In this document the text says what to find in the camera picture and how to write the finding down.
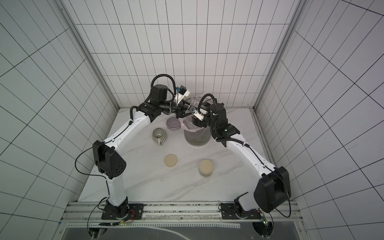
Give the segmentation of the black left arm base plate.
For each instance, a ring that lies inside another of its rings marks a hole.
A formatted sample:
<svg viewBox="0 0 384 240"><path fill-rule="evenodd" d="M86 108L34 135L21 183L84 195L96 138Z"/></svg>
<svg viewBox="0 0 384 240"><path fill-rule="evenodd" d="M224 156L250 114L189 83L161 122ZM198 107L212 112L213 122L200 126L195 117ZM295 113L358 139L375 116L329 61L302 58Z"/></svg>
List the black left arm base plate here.
<svg viewBox="0 0 384 240"><path fill-rule="evenodd" d="M120 207L107 204L103 210L101 219L111 221L141 220L143 210L143 204L122 204Z"/></svg>

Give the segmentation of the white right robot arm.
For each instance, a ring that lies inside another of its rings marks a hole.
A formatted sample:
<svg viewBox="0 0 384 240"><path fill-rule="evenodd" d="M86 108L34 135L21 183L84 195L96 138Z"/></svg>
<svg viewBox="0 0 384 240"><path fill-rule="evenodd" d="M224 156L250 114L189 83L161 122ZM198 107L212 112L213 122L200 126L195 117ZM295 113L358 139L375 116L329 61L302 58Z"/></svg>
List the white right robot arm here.
<svg viewBox="0 0 384 240"><path fill-rule="evenodd" d="M257 207L269 213L291 201L288 171L267 161L246 141L241 131L229 122L223 103L218 103L212 94L206 94L198 101L192 100L190 111L194 115L194 125L209 127L215 142L228 148L252 170L257 178L253 193Z"/></svg>

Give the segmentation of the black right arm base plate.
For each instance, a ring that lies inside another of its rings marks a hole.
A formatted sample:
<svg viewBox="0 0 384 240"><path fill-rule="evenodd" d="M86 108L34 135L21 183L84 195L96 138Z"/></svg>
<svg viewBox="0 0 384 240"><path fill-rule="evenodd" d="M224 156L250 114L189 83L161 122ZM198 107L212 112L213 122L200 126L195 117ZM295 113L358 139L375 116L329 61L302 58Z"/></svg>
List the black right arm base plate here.
<svg viewBox="0 0 384 240"><path fill-rule="evenodd" d="M246 211L236 203L221 203L219 210L223 220L260 220L262 218L258 210Z"/></svg>

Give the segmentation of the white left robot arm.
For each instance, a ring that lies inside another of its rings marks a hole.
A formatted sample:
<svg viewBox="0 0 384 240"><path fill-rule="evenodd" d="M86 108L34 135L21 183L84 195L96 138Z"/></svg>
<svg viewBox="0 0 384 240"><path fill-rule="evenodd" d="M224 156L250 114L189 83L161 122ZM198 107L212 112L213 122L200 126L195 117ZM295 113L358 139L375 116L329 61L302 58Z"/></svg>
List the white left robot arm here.
<svg viewBox="0 0 384 240"><path fill-rule="evenodd" d="M95 165L107 182L107 206L117 212L128 206L122 174L127 166L123 159L124 150L130 141L161 114L183 117L188 109L185 107L185 99L189 94L190 91L185 86L176 86L172 76L155 76L144 102L130 108L129 120L104 141L93 143Z"/></svg>

